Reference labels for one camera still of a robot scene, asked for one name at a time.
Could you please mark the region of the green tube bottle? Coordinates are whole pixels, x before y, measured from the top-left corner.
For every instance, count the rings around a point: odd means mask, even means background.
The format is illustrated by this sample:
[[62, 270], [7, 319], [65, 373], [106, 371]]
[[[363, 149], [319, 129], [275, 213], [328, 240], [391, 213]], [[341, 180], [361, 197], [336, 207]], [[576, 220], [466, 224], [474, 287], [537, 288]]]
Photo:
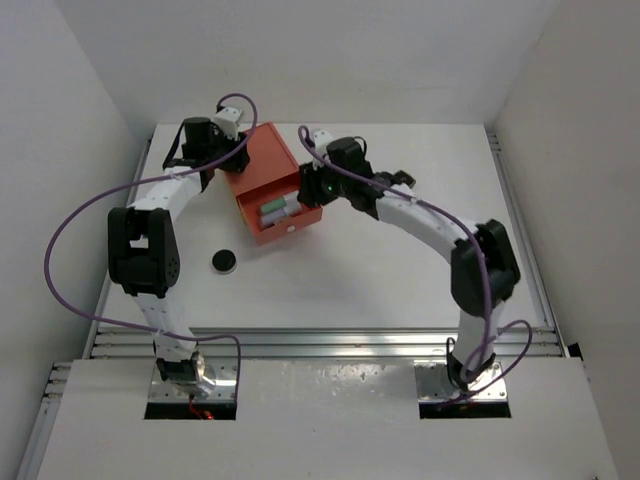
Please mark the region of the green tube bottle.
[[280, 196], [278, 198], [275, 198], [274, 200], [264, 203], [260, 206], [259, 211], [262, 215], [266, 215], [279, 209], [295, 206], [298, 204], [297, 196], [297, 191], [290, 192], [286, 195]]

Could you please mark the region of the orange drawer box shell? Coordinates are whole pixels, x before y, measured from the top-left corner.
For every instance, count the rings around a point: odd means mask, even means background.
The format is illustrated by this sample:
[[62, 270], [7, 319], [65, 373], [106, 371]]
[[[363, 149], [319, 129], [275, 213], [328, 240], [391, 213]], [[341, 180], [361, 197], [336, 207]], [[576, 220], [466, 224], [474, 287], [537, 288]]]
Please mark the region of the orange drawer box shell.
[[224, 175], [241, 214], [256, 223], [262, 204], [299, 188], [298, 162], [273, 123], [256, 128], [247, 150], [244, 172]]

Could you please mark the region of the lilac tube bottle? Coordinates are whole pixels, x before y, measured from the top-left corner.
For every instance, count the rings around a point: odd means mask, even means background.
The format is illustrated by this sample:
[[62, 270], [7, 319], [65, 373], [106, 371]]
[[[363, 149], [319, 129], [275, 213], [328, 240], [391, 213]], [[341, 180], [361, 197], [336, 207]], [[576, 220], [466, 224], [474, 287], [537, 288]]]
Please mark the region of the lilac tube bottle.
[[260, 227], [267, 229], [279, 221], [297, 215], [302, 210], [298, 203], [283, 205], [260, 216]]

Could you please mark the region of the orange drawer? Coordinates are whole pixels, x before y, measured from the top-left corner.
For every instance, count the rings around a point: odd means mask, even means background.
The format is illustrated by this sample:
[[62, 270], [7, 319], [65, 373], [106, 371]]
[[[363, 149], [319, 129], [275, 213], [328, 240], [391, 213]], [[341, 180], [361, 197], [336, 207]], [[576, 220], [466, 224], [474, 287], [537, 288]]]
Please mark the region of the orange drawer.
[[304, 205], [299, 211], [287, 213], [269, 225], [261, 220], [264, 216], [260, 210], [262, 205], [297, 191], [299, 186], [300, 180], [297, 174], [287, 175], [249, 189], [242, 189], [239, 185], [231, 186], [243, 221], [258, 245], [274, 242], [321, 221], [323, 215], [321, 207], [309, 208]]

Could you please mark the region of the black square compact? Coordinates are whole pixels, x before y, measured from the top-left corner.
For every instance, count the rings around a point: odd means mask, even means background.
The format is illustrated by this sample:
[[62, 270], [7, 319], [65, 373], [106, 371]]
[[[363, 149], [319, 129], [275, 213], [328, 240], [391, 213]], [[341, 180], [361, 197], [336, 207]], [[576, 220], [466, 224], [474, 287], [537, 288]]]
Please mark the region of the black square compact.
[[396, 171], [393, 174], [393, 180], [396, 185], [406, 185], [410, 189], [413, 189], [416, 184], [415, 178], [404, 170]]

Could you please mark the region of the black round compact jar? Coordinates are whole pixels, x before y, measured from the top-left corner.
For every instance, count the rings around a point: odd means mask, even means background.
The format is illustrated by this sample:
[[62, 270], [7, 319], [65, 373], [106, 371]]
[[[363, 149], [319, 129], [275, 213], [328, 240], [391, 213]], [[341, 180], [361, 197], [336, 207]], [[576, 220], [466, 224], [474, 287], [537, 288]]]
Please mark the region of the black round compact jar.
[[237, 258], [229, 249], [218, 250], [211, 258], [214, 271], [221, 275], [232, 273], [237, 267]]

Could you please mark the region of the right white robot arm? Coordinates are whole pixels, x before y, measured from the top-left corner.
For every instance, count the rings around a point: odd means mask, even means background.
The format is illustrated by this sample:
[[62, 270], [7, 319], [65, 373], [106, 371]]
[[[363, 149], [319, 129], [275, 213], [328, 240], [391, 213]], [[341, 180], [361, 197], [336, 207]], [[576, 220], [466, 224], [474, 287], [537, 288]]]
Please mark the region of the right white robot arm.
[[335, 139], [305, 126], [298, 135], [313, 158], [299, 168], [300, 203], [323, 207], [344, 198], [355, 210], [420, 240], [449, 264], [450, 292], [460, 317], [446, 368], [452, 387], [467, 390], [494, 362], [496, 320], [521, 279], [506, 228], [494, 219], [463, 221], [419, 199], [414, 178], [402, 170], [374, 171], [360, 137]]

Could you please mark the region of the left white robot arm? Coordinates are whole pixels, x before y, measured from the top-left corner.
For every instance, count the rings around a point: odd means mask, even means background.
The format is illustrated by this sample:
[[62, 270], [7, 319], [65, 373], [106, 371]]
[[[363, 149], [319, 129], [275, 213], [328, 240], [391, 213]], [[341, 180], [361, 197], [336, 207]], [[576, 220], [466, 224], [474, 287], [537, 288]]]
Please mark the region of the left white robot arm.
[[193, 396], [210, 390], [213, 379], [172, 293], [181, 269], [173, 222], [217, 169], [241, 173], [248, 166], [242, 116], [238, 108], [223, 107], [213, 118], [183, 120], [162, 164], [165, 179], [108, 214], [110, 278], [133, 298], [153, 329], [162, 381]]

